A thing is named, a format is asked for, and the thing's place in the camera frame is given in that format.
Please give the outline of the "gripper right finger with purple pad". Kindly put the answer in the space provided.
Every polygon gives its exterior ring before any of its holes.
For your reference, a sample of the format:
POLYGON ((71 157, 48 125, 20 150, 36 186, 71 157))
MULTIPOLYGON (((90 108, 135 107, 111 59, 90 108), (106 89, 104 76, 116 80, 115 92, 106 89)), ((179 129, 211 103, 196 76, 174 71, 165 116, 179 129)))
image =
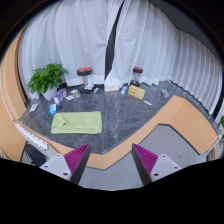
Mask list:
POLYGON ((131 153, 143 185, 181 170, 166 154, 157 155, 140 145, 132 144, 131 153))

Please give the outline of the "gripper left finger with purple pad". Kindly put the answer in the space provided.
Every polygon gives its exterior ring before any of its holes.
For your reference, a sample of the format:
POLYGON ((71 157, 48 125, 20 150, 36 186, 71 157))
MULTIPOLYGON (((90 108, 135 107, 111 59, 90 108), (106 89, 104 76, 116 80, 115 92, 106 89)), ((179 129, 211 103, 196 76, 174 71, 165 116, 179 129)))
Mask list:
POLYGON ((54 155, 41 166, 41 169, 72 183, 79 184, 90 153, 91 146, 85 144, 65 155, 54 155))

